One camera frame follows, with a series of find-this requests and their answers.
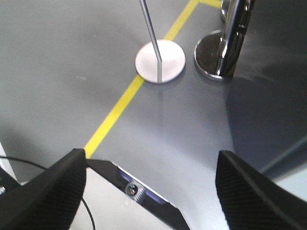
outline chrome post base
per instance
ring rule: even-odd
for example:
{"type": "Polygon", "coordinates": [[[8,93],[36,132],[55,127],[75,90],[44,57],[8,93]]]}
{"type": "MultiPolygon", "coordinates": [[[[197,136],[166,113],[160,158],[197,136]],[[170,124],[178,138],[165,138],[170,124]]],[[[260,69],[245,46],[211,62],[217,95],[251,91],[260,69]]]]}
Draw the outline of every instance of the chrome post base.
{"type": "Polygon", "coordinates": [[[204,76],[217,81],[229,81],[232,76],[219,76],[216,69],[219,61],[219,45],[222,31],[216,30],[201,39],[195,47],[194,63],[196,69],[204,76]]]}

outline chrome stanchion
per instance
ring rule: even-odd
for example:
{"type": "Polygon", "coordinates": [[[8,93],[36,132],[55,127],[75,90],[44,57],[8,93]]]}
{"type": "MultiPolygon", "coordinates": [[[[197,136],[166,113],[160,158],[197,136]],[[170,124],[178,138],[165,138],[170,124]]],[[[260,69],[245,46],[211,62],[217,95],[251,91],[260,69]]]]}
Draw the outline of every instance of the chrome stanchion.
{"type": "Polygon", "coordinates": [[[230,80],[236,69],[255,0],[230,1],[224,30],[213,31],[195,47],[196,68],[214,80],[230,80]]]}

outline black textured pad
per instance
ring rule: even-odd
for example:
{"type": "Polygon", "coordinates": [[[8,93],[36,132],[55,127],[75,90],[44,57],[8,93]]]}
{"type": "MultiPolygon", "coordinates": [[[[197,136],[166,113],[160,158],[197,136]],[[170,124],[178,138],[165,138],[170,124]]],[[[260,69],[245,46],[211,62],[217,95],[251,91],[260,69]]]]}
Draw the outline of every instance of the black textured pad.
{"type": "Polygon", "coordinates": [[[84,150],[74,149],[26,185],[1,196],[0,230],[68,230],[85,181],[84,150]]]}
{"type": "Polygon", "coordinates": [[[215,184],[230,230],[307,230],[307,203],[234,153],[220,152],[215,184]]]}

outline gray floor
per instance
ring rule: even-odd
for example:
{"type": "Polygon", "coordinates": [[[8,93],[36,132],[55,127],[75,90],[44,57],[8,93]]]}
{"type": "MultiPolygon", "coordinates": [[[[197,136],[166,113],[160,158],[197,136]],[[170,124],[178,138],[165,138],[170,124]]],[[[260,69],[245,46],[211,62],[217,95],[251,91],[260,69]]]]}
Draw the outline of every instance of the gray floor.
{"type": "MultiPolygon", "coordinates": [[[[187,2],[148,1],[158,38],[187,2]]],[[[193,230],[226,228],[214,176],[218,151],[233,149],[228,86],[204,79],[193,64],[196,42],[222,26],[219,9],[199,4],[175,38],[186,54],[183,73],[165,85],[145,83],[93,155],[155,189],[193,230]]],[[[135,77],[135,55],[148,41],[138,1],[1,1],[7,155],[49,166],[83,148],[135,77]]],[[[12,166],[21,181],[39,173],[12,166]]]]}

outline round stand base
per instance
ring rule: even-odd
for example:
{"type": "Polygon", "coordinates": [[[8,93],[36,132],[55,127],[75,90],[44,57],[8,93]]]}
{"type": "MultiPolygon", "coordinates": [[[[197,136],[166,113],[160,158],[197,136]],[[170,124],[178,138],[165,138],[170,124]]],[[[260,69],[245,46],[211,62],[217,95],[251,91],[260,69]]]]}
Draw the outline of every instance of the round stand base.
{"type": "Polygon", "coordinates": [[[183,70],[186,57],[182,48],[173,41],[158,40],[162,57],[162,81],[158,82],[157,57],[151,42],[144,45],[135,58],[137,72],[152,83],[165,83],[177,77],[183,70]]]}
{"type": "Polygon", "coordinates": [[[221,30],[211,32],[199,40],[194,51],[194,63],[196,69],[204,76],[217,81],[228,81],[231,76],[216,75],[216,67],[219,61],[218,49],[222,36],[221,30]]]}

